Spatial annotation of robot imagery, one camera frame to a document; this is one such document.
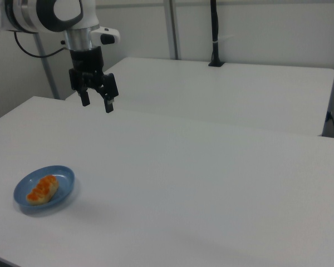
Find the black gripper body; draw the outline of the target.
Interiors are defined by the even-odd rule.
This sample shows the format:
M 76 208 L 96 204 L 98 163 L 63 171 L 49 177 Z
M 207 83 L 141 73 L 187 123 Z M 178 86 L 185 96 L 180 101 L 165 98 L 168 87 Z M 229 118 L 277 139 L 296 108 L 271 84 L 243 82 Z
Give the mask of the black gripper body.
M 71 87 L 79 96 L 86 97 L 87 89 L 93 88 L 103 97 L 119 95 L 115 77 L 112 73 L 104 74 L 104 60 L 101 47 L 91 50 L 70 50 L 73 68 L 69 70 Z

